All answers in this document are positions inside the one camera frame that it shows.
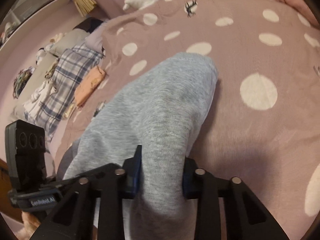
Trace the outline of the left hand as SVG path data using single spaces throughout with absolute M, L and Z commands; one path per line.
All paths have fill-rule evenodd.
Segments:
M 22 220 L 24 225 L 22 230 L 29 236 L 31 236 L 41 224 L 39 219 L 29 212 L 22 212 Z

